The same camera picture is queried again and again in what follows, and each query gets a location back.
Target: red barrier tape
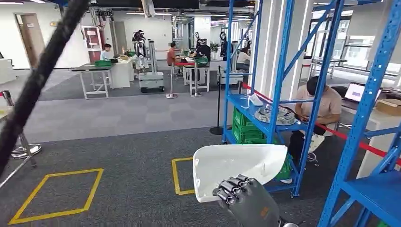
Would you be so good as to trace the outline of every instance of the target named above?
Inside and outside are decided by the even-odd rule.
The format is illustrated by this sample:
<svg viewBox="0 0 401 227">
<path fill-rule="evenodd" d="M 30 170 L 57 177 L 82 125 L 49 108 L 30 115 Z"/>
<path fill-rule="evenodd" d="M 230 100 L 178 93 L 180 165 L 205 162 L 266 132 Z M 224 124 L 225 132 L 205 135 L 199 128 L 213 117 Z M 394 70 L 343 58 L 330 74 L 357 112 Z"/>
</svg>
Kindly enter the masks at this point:
<svg viewBox="0 0 401 227">
<path fill-rule="evenodd" d="M 247 84 L 245 84 L 245 83 L 243 83 L 243 88 L 251 89 L 251 87 L 249 87 L 249 86 L 248 86 Z M 261 94 L 261 93 L 260 93 L 259 91 L 257 91 L 257 90 L 255 90 L 255 93 L 258 94 L 260 97 L 262 97 L 262 98 L 268 100 L 268 101 L 271 101 L 271 102 L 273 101 L 273 100 L 267 98 L 265 95 Z M 331 132 L 333 135 L 335 135 L 335 136 L 337 136 L 337 137 L 339 137 L 339 138 L 341 138 L 341 139 L 346 140 L 346 139 L 348 138 L 348 136 L 347 136 L 346 134 L 343 134 L 343 133 L 338 132 L 338 131 L 333 130 L 333 129 L 329 129 L 329 128 L 327 128 L 326 126 L 324 126 L 324 125 L 322 125 L 322 124 L 315 123 L 315 125 L 317 125 L 318 127 L 322 128 L 322 129 L 324 129 L 324 130 L 326 130 L 326 131 Z M 380 149 L 374 148 L 374 147 L 372 147 L 372 146 L 369 146 L 368 144 L 363 143 L 363 142 L 360 142 L 360 143 L 359 143 L 359 147 L 362 148 L 362 149 L 368 150 L 368 151 L 370 151 L 370 152 L 372 152 L 372 153 L 374 153 L 374 154 L 376 154 L 376 155 L 378 155 L 378 156 L 381 156 L 381 157 L 384 157 L 384 156 L 386 155 L 386 152 L 384 152 L 384 151 L 382 151 L 382 150 L 380 150 Z M 401 165 L 401 158 L 398 158 L 397 164 Z"/>
<path fill-rule="evenodd" d="M 188 66 L 188 65 L 195 65 L 195 63 L 175 63 L 174 66 Z"/>
</svg>

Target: laptop screen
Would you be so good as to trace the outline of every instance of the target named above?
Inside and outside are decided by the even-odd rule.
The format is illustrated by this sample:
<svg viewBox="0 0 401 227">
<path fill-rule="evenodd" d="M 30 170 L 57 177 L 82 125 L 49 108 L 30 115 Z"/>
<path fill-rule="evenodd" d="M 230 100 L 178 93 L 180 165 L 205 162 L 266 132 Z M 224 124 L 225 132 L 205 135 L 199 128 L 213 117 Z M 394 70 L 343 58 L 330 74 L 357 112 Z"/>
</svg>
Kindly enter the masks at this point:
<svg viewBox="0 0 401 227">
<path fill-rule="evenodd" d="M 345 94 L 345 97 L 347 99 L 360 102 L 361 99 L 362 99 L 362 94 L 363 94 L 364 90 L 365 90 L 365 86 L 364 85 L 351 83 L 349 85 L 349 87 L 348 87 L 348 90 L 347 90 L 347 92 Z M 379 97 L 381 92 L 382 92 L 381 89 L 377 92 L 376 100 Z"/>
</svg>

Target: person sitting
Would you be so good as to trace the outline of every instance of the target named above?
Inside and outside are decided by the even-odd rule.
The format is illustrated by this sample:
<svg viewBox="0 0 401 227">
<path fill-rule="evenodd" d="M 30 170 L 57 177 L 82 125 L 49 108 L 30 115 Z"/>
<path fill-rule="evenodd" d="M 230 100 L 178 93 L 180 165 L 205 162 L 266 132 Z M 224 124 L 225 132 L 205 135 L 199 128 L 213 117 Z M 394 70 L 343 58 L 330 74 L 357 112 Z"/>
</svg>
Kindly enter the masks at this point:
<svg viewBox="0 0 401 227">
<path fill-rule="evenodd" d="M 299 87 L 296 94 L 296 100 L 313 99 L 318 84 L 318 76 L 308 80 L 306 85 Z M 313 102 L 297 103 L 295 106 L 296 117 L 304 122 L 309 121 L 312 113 Z M 340 121 L 341 115 L 341 96 L 331 87 L 324 85 L 322 99 L 320 100 L 319 110 L 317 113 L 317 123 L 327 125 Z M 326 131 L 318 126 L 314 127 L 314 133 L 323 135 Z M 293 157 L 294 164 L 297 166 L 302 154 L 304 145 L 305 132 L 293 131 L 288 152 Z M 284 183 L 291 183 L 292 179 L 282 180 Z"/>
<path fill-rule="evenodd" d="M 105 49 L 100 54 L 100 60 L 108 61 L 111 58 L 113 58 L 112 54 L 109 53 L 111 51 L 111 49 L 112 49 L 112 46 L 110 44 L 105 44 Z"/>
<path fill-rule="evenodd" d="M 167 52 L 167 65 L 168 66 L 172 66 L 173 63 L 178 63 L 178 59 L 180 59 L 180 57 L 177 57 L 175 55 L 175 48 L 176 48 L 177 44 L 175 44 L 175 42 L 170 43 L 170 49 Z"/>
<path fill-rule="evenodd" d="M 195 52 L 190 55 L 191 57 L 202 57 L 206 56 L 208 61 L 210 62 L 211 59 L 211 50 L 210 47 L 206 44 L 206 39 L 199 40 L 199 47 L 196 48 Z"/>
<path fill-rule="evenodd" d="M 249 71 L 249 64 L 251 62 L 251 57 L 248 55 L 248 47 L 242 48 L 238 54 L 237 58 L 237 70 L 245 70 L 246 72 Z"/>
</svg>

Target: black cable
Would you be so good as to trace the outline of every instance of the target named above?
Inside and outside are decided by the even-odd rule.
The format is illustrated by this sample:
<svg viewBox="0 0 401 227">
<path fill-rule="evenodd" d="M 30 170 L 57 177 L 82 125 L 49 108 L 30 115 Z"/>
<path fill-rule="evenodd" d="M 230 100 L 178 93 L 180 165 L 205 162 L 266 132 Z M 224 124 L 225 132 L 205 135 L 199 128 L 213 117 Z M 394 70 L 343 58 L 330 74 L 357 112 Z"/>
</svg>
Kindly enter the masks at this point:
<svg viewBox="0 0 401 227">
<path fill-rule="evenodd" d="M 54 66 L 82 15 L 87 10 L 89 0 L 71 0 L 63 18 L 58 23 L 50 42 L 40 56 L 37 69 L 32 69 L 24 85 L 14 110 L 8 115 L 0 133 L 0 175 L 3 173 L 18 136 L 30 116 Z"/>
</svg>

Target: black pole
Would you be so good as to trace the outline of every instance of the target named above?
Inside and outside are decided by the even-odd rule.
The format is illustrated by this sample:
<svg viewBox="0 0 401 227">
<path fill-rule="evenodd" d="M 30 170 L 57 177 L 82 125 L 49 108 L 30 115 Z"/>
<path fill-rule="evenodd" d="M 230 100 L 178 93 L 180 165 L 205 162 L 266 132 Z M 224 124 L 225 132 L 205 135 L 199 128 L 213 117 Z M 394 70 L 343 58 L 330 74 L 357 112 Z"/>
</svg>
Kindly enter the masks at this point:
<svg viewBox="0 0 401 227">
<path fill-rule="evenodd" d="M 223 135 L 223 128 L 220 127 L 220 90 L 221 90 L 220 85 L 221 85 L 221 70 L 220 66 L 218 66 L 217 126 L 209 130 L 210 133 L 212 133 L 213 135 Z"/>
</svg>

